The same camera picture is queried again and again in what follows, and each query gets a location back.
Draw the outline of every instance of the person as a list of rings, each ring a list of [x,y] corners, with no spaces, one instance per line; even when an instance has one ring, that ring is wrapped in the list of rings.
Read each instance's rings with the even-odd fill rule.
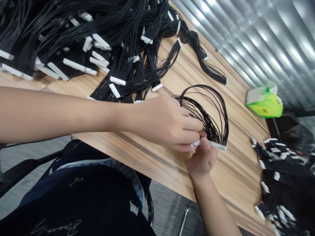
[[[208,235],[241,235],[209,174],[217,149],[201,121],[168,96],[138,104],[0,87],[0,143],[80,132],[128,131],[181,152]],[[189,144],[200,139],[196,149]],[[150,179],[81,142],[0,221],[1,235],[155,235],[142,213]]]

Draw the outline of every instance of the hand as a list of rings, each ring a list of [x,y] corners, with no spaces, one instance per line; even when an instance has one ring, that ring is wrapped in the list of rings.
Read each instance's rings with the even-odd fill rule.
[[[203,123],[170,96],[158,96],[134,104],[130,131],[156,144],[181,152],[194,152],[189,144],[200,139]]]
[[[203,136],[200,139],[200,145],[196,148],[195,154],[192,155],[187,163],[188,172],[193,180],[209,176],[209,172],[213,168],[217,158],[218,150],[215,147],[211,147],[208,139]]]

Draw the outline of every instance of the fingernail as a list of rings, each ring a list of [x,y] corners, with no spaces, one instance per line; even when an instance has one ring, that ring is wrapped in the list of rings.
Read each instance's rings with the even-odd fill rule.
[[[204,146],[204,147],[207,147],[207,146],[209,145],[209,141],[208,141],[208,139],[207,139],[206,137],[202,137],[202,138],[200,139],[200,144],[201,144],[202,146]]]

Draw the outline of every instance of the chair leg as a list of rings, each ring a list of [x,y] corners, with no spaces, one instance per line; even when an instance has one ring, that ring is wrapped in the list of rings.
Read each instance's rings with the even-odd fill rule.
[[[184,226],[185,226],[185,222],[186,222],[186,218],[187,218],[187,215],[188,215],[188,213],[189,213],[190,211],[191,211],[190,208],[189,208],[189,207],[186,207],[185,213],[184,213],[184,217],[183,217],[183,220],[182,220],[182,222],[181,222],[181,226],[180,226],[180,230],[179,230],[178,236],[182,236],[182,234],[183,234]]]
[[[148,191],[147,202],[148,202],[148,209],[149,209],[148,222],[150,223],[151,228],[153,229],[154,228],[154,208],[153,208],[153,201],[152,201],[150,190]]]

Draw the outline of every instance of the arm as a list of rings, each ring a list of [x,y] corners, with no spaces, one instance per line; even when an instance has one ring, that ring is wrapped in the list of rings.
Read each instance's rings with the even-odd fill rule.
[[[207,138],[203,137],[187,164],[195,185],[204,228],[207,235],[211,236],[242,236],[209,175],[217,156],[217,149],[211,147]]]
[[[169,96],[138,104],[0,87],[0,143],[26,143],[80,132],[133,132],[179,151],[199,139],[202,122]]]

